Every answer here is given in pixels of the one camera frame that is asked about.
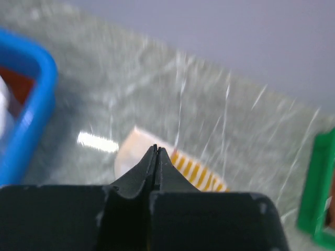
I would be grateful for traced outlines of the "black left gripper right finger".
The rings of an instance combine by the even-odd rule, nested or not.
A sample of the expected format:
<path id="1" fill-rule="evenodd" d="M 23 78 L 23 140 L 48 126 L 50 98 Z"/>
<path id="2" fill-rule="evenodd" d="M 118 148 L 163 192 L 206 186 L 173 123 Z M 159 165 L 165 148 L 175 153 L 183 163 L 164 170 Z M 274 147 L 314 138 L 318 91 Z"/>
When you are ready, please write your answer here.
<path id="1" fill-rule="evenodd" d="M 149 197 L 151 250 L 289 250 L 273 201 L 258 192 L 200 192 L 158 150 Z"/>

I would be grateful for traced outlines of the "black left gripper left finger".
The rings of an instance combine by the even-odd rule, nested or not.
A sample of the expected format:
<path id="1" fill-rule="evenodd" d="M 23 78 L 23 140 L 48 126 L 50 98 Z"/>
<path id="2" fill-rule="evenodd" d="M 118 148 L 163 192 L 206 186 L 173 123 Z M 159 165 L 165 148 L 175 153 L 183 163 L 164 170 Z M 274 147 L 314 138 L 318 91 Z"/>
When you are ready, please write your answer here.
<path id="1" fill-rule="evenodd" d="M 1 250 L 146 250 L 157 147 L 109 185 L 1 188 Z"/>

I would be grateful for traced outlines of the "cream yellow striped towel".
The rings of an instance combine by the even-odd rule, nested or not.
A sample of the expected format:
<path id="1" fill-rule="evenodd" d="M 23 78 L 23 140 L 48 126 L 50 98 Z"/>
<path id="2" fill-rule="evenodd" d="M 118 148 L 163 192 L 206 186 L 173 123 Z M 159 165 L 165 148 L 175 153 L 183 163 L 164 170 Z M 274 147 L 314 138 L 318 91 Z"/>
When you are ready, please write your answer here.
<path id="1" fill-rule="evenodd" d="M 118 179 L 144 156 L 152 145 L 166 149 L 173 166 L 198 190 L 228 192 L 223 178 L 210 170 L 196 158 L 178 150 L 170 143 L 141 128 L 134 127 L 119 147 L 114 162 L 115 178 Z"/>

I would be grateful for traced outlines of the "brown towel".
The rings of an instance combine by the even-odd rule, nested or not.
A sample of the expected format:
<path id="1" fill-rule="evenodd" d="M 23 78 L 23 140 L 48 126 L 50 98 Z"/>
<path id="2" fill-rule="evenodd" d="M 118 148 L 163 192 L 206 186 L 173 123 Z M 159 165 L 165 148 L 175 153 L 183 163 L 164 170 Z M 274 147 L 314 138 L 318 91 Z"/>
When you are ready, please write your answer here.
<path id="1" fill-rule="evenodd" d="M 9 112 L 14 118 L 18 118 L 35 85 L 35 81 L 3 66 L 1 66 L 1 77 L 10 92 Z"/>

